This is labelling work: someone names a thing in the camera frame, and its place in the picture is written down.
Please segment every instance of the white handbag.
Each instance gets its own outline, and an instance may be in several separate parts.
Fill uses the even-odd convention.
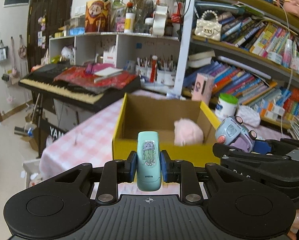
[[[216,21],[207,21],[204,20],[204,17],[212,13],[214,14]],[[220,41],[220,30],[222,28],[222,24],[218,23],[218,17],[217,14],[214,11],[207,10],[203,13],[202,18],[197,19],[196,22],[196,29],[195,29],[195,35],[212,39],[215,41]]]

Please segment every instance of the red cloth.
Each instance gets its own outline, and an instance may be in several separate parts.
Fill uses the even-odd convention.
[[[55,77],[54,81],[63,80],[81,87],[114,87],[117,89],[122,89],[137,76],[132,75],[127,71],[122,71],[116,76],[108,77],[94,83],[94,79],[98,77],[99,76],[94,74],[85,73],[84,67],[73,66]]]

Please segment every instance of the floor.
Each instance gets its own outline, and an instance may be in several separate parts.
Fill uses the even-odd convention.
[[[3,217],[3,208],[11,196],[25,187],[21,178],[22,163],[37,157],[29,143],[14,134],[14,126],[25,125],[26,114],[21,111],[0,123],[0,240],[11,236]]]

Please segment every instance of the crosshair marking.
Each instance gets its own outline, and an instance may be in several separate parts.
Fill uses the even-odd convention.
[[[152,203],[155,200],[149,197],[149,198],[145,199],[144,201],[146,201],[147,203]]]

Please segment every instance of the light switch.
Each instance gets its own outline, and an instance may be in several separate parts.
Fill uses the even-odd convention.
[[[74,14],[75,15],[79,15],[80,14],[80,7],[79,6],[75,7]]]
[[[80,7],[80,14],[85,14],[86,5]]]

